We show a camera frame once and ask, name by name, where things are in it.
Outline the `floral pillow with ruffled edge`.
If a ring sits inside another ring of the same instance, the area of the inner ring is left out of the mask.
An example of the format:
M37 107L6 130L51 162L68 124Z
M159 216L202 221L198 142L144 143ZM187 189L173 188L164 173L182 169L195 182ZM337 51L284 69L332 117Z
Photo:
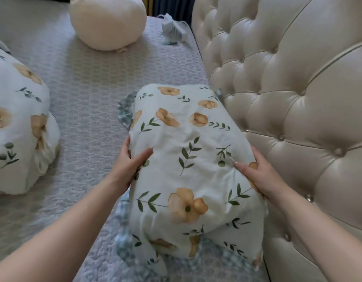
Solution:
M211 86L149 84L118 103L129 151L152 155L119 204L118 256L135 282L168 282L170 267L202 268L216 247L224 264L253 272L263 262L263 195L235 168L257 168L250 143Z

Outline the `person's left forearm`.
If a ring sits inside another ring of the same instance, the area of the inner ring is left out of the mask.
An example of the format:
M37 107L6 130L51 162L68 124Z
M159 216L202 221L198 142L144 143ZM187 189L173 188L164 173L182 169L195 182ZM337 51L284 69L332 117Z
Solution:
M73 282L129 177L106 177L60 218L0 262L0 282Z

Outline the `floral white duvet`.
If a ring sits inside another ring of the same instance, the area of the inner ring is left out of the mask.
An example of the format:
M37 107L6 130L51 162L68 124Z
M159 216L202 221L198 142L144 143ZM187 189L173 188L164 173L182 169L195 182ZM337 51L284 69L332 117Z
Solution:
M50 89L0 40L0 195L28 192L55 160L59 141Z

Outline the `grey quilted bed cover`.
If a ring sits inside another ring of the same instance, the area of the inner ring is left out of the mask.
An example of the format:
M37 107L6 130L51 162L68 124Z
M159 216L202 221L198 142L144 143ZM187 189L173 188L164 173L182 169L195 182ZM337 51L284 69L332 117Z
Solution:
M51 91L60 153L24 195L0 196L0 261L54 222L111 169L126 129L118 102L149 83L207 84L195 42L163 46L150 18L128 52L98 52L75 35L69 5L0 0L0 39Z

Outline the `dark blue curtain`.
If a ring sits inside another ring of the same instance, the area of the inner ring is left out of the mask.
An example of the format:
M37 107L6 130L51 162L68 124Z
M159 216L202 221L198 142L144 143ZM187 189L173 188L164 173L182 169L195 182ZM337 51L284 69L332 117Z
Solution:
M169 14L176 21L192 22L195 0L154 0L153 16Z

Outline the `cream round cushion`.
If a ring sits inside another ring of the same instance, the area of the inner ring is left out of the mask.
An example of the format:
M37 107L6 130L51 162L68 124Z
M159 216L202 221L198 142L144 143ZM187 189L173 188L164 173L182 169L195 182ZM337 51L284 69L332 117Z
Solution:
M146 28L142 0L69 0L69 16L77 37L98 51L122 49Z

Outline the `person's right hand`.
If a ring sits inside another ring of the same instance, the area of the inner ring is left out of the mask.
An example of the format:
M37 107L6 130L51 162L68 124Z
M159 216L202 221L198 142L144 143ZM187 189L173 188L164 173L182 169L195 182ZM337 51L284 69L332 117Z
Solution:
M272 200L287 186L273 166L254 147L251 146L255 162L258 163L259 174L256 177L246 177L254 186L254 189Z

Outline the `cream tufted leather headboard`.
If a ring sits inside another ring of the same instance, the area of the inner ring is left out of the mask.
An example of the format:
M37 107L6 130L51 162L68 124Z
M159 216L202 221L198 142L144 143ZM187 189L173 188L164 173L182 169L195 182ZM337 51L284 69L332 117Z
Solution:
M362 241L362 0L196 0L192 29L248 141Z

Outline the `person's right forearm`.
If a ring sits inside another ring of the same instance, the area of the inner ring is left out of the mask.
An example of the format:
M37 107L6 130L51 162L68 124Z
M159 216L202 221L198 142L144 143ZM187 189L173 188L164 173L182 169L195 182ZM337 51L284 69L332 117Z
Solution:
M266 194L286 217L328 282L362 282L362 241L287 185Z

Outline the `person's left hand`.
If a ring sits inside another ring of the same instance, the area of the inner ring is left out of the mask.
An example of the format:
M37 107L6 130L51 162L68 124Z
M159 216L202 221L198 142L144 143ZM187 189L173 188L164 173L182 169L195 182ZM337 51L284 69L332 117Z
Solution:
M129 188L131 181L138 170L131 167L131 159L133 157L131 156L129 146L130 136L127 136L122 144L117 160L107 176L109 181L122 190L122 192L125 192Z

